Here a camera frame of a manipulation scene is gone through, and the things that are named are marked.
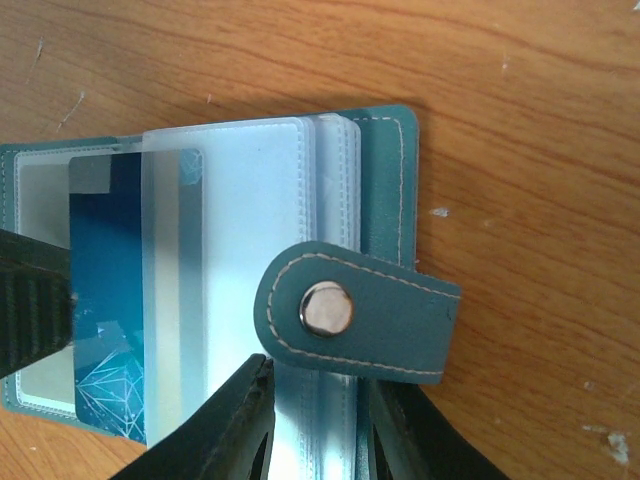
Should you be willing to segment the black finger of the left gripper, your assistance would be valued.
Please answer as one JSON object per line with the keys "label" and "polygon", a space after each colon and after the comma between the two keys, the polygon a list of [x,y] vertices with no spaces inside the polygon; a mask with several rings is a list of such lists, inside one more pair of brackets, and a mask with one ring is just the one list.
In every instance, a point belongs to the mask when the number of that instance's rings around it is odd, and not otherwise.
{"label": "black finger of the left gripper", "polygon": [[64,349],[72,340],[70,252],[1,232],[1,376]]}

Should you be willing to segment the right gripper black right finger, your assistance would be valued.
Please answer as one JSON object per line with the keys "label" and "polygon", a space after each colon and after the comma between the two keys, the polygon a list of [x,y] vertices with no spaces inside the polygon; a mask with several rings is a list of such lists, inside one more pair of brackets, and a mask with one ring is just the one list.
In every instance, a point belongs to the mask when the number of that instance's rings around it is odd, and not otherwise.
{"label": "right gripper black right finger", "polygon": [[414,384],[369,380],[371,479],[505,479]]}

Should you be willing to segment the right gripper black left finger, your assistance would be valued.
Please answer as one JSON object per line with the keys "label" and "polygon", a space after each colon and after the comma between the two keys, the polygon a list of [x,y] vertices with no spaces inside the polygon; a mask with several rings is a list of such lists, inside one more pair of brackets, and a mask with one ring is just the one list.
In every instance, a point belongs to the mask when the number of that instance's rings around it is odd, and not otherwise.
{"label": "right gripper black left finger", "polygon": [[179,428],[114,477],[266,479],[275,427],[273,361],[250,356]]}

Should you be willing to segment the blue VIP credit card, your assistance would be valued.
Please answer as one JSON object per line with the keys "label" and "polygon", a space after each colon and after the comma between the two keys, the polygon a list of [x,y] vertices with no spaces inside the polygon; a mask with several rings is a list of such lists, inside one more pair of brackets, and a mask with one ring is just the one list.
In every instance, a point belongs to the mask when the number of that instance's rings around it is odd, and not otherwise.
{"label": "blue VIP credit card", "polygon": [[206,394],[202,170],[196,149],[69,164],[76,414],[147,446]]}

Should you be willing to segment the blue card holder wallet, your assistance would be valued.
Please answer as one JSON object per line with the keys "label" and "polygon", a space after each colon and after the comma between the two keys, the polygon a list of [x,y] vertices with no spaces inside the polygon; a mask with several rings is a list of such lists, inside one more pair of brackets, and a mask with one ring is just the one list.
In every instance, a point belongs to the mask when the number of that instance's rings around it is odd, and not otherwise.
{"label": "blue card holder wallet", "polygon": [[[206,354],[205,398],[185,421],[262,354],[275,377],[266,479],[371,479],[367,382],[440,382],[461,299],[415,268],[414,113],[388,105],[5,144],[1,232],[68,250],[71,274],[70,161],[182,149],[203,156]],[[1,403],[118,436],[76,414],[72,275],[71,293],[71,342],[1,376]]]}

